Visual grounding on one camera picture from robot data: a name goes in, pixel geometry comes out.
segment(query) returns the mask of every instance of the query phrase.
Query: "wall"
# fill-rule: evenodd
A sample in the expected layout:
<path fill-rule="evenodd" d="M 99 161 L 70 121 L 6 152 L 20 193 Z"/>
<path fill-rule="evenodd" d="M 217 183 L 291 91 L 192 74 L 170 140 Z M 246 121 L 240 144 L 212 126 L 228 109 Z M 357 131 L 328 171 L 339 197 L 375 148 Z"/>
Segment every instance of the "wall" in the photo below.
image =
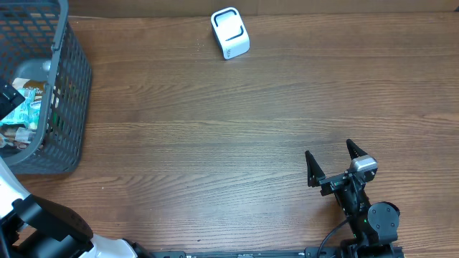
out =
<path fill-rule="evenodd" d="M 243 15 L 454 11 L 459 0 L 69 0 L 70 14 L 95 17 L 210 16 L 234 6 Z"/>

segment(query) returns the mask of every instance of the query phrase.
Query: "wooden tabletop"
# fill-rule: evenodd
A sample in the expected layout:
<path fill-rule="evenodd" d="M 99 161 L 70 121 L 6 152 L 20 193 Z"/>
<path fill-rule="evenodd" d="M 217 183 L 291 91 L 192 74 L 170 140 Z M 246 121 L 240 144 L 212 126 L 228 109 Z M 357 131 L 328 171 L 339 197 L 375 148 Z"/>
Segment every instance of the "wooden tabletop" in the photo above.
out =
<path fill-rule="evenodd" d="M 82 162 L 22 183 L 152 250 L 301 249 L 344 219 L 304 152 L 342 173 L 351 138 L 379 161 L 370 201 L 402 212 L 396 245 L 456 257 L 459 13 L 243 19 L 230 61 L 209 17 L 73 21 L 94 74 Z"/>

